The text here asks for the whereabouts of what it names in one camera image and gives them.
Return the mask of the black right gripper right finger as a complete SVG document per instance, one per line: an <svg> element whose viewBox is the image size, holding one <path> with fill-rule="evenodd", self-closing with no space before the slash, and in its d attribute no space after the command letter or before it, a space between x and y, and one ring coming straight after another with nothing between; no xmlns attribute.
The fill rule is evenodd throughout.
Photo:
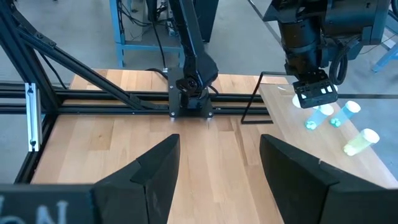
<svg viewBox="0 0 398 224"><path fill-rule="evenodd" d="M270 134L259 152L285 223L397 223L397 189L364 180Z"/></svg>

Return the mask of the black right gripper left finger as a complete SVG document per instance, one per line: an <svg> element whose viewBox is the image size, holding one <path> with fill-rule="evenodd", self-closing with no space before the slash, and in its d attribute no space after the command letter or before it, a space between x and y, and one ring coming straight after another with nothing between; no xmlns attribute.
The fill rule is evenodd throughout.
<svg viewBox="0 0 398 224"><path fill-rule="evenodd" d="M180 162L180 135L171 134L93 187L100 223L166 224Z"/></svg>

